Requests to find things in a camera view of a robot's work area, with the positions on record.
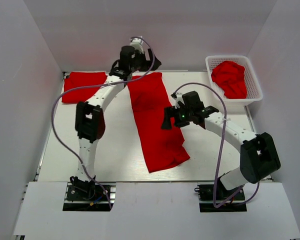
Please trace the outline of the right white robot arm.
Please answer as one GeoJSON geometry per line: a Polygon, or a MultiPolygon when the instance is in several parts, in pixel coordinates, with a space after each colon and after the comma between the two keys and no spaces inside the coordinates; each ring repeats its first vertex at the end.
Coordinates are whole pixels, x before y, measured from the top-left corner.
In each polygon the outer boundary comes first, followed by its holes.
{"type": "Polygon", "coordinates": [[[239,152],[239,166],[217,179],[216,195],[226,200],[234,189],[247,183],[256,184],[281,168],[281,162],[272,136],[246,130],[213,106],[205,106],[196,91],[173,93],[173,106],[164,108],[161,128],[171,130],[194,123],[232,145],[239,152]]]}

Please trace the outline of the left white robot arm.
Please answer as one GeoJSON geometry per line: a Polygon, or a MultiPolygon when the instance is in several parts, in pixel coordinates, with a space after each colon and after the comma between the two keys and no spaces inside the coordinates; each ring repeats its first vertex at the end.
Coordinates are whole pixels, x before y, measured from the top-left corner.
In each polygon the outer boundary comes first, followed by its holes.
{"type": "Polygon", "coordinates": [[[148,49],[149,60],[141,46],[126,45],[121,48],[119,59],[112,65],[105,86],[100,87],[88,100],[76,105],[75,130],[79,140],[79,164],[71,184],[80,196],[89,200],[95,196],[95,155],[99,140],[105,133],[104,113],[111,101],[132,79],[134,72],[158,69],[161,62],[153,50],[148,49]]]}

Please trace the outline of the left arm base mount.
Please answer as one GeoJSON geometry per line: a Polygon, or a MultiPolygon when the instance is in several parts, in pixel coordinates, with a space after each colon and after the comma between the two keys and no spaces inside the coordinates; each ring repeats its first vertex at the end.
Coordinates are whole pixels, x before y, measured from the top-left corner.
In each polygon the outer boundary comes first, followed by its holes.
{"type": "Polygon", "coordinates": [[[64,212],[110,212],[115,202],[116,185],[109,183],[103,186],[105,191],[99,185],[95,185],[91,193],[85,193],[68,183],[62,210],[64,212]]]}

